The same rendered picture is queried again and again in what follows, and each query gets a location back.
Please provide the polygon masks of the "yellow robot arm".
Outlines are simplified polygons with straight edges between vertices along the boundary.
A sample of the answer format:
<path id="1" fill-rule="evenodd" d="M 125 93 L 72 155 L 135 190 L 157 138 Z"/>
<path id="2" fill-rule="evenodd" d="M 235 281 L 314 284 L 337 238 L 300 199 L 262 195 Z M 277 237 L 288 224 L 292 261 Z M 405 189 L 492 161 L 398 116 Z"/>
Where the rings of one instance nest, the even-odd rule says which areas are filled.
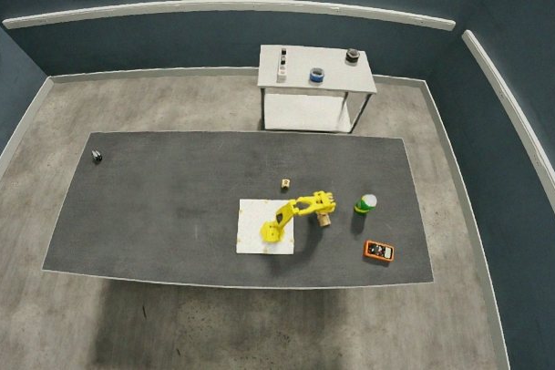
<path id="1" fill-rule="evenodd" d="M 317 201 L 319 204 L 316 204 Z M 307 210 L 304 210 L 302 202 L 310 204 L 310 207 Z M 283 205 L 277 212 L 275 212 L 276 214 L 274 216 L 275 221 L 269 221 L 269 223 L 268 221 L 266 221 L 263 224 L 263 226 L 260 229 L 262 241 L 266 242 L 266 240 L 280 239 L 279 242 L 282 242 L 283 235 L 285 234 L 285 229 L 283 229 L 283 226 L 285 227 L 285 225 L 288 222 L 290 222 L 292 217 L 297 213 L 298 215 L 304 215 L 304 214 L 311 213 L 312 211 L 318 211 L 323 209 L 330 210 L 330 209 L 333 209 L 334 206 L 335 206 L 334 197 L 330 192 L 327 194 L 321 194 L 319 196 L 314 196 L 314 197 L 304 197 L 304 198 L 300 197 L 297 201 L 290 200 L 285 205 Z M 277 230 L 274 228 L 277 228 Z M 267 238 L 266 232 L 268 233 L 268 238 Z M 271 237 L 271 235 L 273 235 L 273 237 Z"/>

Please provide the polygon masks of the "green and yellow drink can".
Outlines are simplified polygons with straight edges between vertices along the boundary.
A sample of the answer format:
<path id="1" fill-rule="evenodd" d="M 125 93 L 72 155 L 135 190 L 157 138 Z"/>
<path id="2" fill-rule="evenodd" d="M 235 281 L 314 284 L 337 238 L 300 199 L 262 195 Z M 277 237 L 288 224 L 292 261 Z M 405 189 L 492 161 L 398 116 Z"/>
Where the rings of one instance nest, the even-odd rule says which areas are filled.
<path id="1" fill-rule="evenodd" d="M 367 214 L 376 205 L 376 198 L 373 195 L 365 195 L 355 204 L 355 212 L 359 215 Z"/>

